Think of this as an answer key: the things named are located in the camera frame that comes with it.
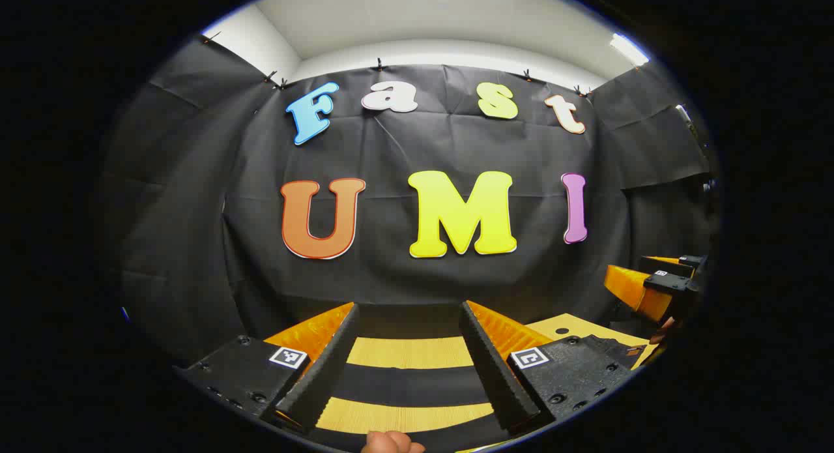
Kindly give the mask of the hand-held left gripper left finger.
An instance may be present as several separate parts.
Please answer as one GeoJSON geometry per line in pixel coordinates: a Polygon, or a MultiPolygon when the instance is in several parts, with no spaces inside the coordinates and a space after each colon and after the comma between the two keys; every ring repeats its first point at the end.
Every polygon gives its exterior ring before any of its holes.
{"type": "Polygon", "coordinates": [[[347,302],[265,340],[238,335],[177,374],[248,418],[307,434],[343,375],[359,319],[347,302]]]}

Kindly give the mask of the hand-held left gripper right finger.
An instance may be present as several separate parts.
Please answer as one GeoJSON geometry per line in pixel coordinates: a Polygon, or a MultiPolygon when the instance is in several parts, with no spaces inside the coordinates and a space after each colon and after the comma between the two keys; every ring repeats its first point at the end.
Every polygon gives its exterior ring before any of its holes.
{"type": "Polygon", "coordinates": [[[616,390],[638,360],[635,346],[596,335],[542,335],[476,302],[459,328],[501,427],[525,434],[571,418],[616,390]]]}

